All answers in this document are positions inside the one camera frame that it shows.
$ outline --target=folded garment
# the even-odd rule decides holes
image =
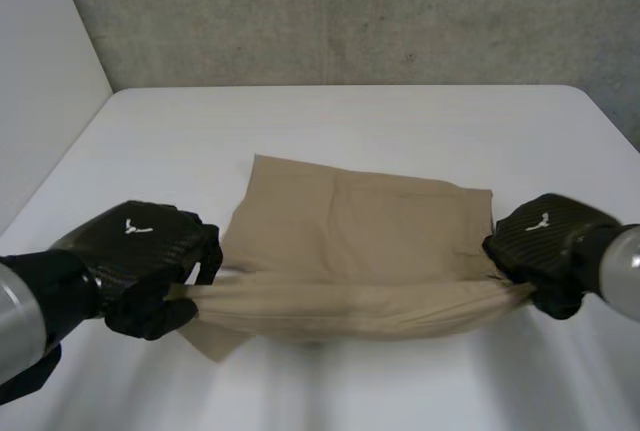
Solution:
[[[221,359],[247,337],[446,336],[528,301],[482,250],[489,190],[256,156],[212,286],[183,335]]]

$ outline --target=khaki pants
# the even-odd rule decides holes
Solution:
[[[491,191],[443,181],[255,158],[212,286],[185,286],[198,318],[181,332],[220,359],[249,336],[408,339],[486,324],[532,288],[482,251]]]

